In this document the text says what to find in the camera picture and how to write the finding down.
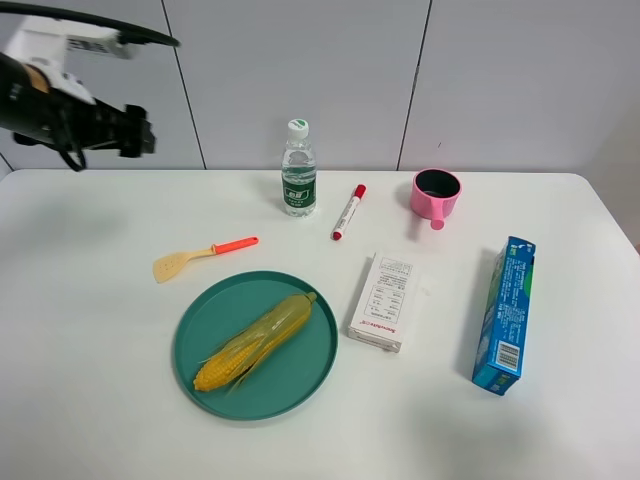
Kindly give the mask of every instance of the pink mug handle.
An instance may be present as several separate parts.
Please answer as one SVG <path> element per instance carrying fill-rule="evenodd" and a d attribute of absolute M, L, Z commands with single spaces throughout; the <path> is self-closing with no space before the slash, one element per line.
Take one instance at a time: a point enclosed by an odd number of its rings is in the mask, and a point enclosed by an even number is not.
<path fill-rule="evenodd" d="M 442 230 L 444 228 L 444 212 L 442 206 L 444 200 L 431 197 L 431 228 L 434 230 Z"/>

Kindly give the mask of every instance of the toothpaste box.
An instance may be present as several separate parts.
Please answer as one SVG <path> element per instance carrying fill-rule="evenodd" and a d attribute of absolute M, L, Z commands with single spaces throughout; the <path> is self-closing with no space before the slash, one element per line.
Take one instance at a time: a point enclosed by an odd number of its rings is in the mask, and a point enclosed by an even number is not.
<path fill-rule="evenodd" d="M 504 395 L 522 375 L 536 246 L 509 237 L 496 259 L 473 383 Z"/>
<path fill-rule="evenodd" d="M 349 325 L 349 337 L 399 352 L 414 315 L 419 278 L 420 269 L 411 256 L 376 253 Z"/>

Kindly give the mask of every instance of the green bottle label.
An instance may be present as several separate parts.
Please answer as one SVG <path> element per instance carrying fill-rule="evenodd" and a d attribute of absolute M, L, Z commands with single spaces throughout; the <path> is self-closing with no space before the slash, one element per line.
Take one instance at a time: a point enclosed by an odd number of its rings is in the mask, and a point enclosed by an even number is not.
<path fill-rule="evenodd" d="M 282 180 L 284 202 L 293 208 L 305 208 L 316 201 L 316 179 L 302 185 Z"/>

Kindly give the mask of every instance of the water bottle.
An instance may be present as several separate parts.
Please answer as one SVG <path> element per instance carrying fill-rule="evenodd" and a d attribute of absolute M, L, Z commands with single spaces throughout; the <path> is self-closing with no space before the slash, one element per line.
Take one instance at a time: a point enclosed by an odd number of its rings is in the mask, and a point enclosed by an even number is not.
<path fill-rule="evenodd" d="M 282 188 L 285 210 L 292 217 L 306 217 L 316 208 L 316 156 L 309 142 L 309 124 L 304 120 L 289 122 Z"/>

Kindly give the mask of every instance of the corn cob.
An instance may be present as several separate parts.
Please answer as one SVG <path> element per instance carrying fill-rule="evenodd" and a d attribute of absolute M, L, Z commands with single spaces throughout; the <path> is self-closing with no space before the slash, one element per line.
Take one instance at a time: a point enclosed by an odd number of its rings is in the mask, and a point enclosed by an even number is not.
<path fill-rule="evenodd" d="M 193 386 L 201 392 L 237 379 L 240 385 L 278 346 L 295 335 L 311 317 L 316 294 L 291 295 L 245 330 L 228 340 L 200 369 Z"/>

